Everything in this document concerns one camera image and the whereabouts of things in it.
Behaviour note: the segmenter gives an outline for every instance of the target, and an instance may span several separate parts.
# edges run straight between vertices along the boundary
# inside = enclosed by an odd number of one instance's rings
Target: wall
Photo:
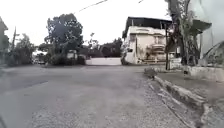
[[[196,19],[212,23],[212,27],[203,33],[202,55],[224,41],[223,7],[223,0],[191,0],[189,4],[189,10],[194,12]]]
[[[212,67],[187,67],[191,76],[199,79],[209,79],[213,81],[224,82],[224,70],[222,68]]]

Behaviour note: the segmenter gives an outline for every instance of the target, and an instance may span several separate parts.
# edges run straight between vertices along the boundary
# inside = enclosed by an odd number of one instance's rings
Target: roof
[[[5,25],[4,21],[2,20],[1,16],[0,16],[0,23],[3,24],[3,28],[4,30],[8,30],[8,27]]]
[[[161,29],[161,26],[162,28],[165,28],[165,24],[170,25],[171,23],[172,21],[164,20],[164,19],[145,18],[145,17],[128,17],[122,37],[125,38],[127,36],[128,28],[130,26],[152,27],[152,28]]]

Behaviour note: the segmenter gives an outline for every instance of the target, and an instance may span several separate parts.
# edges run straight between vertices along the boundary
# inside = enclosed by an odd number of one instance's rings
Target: power line
[[[141,3],[142,1],[144,1],[144,0],[140,0],[138,3]]]
[[[81,11],[83,11],[83,10],[86,10],[86,9],[92,7],[92,6],[96,6],[96,5],[102,4],[102,3],[107,2],[107,1],[109,1],[109,0],[101,0],[101,1],[99,1],[99,2],[97,2],[97,3],[91,4],[91,5],[89,5],[89,6],[86,6],[86,7],[82,8],[82,9],[79,10],[78,12],[81,12]]]

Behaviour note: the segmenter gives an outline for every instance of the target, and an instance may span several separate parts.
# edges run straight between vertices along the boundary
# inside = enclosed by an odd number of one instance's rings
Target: concrete wall
[[[87,65],[121,65],[120,58],[91,58],[86,60]]]
[[[191,76],[200,79],[209,79],[224,82],[224,70],[222,68],[212,67],[187,67]]]

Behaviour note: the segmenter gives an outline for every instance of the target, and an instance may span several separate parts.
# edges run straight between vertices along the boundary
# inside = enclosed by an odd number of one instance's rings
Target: sky
[[[95,33],[100,44],[122,36],[128,16],[170,19],[165,0],[109,0],[81,12],[80,9],[100,0],[0,0],[0,16],[9,28],[6,34],[12,39],[17,33],[26,33],[31,43],[44,43],[48,35],[47,19],[61,14],[75,13],[83,25],[84,40]]]

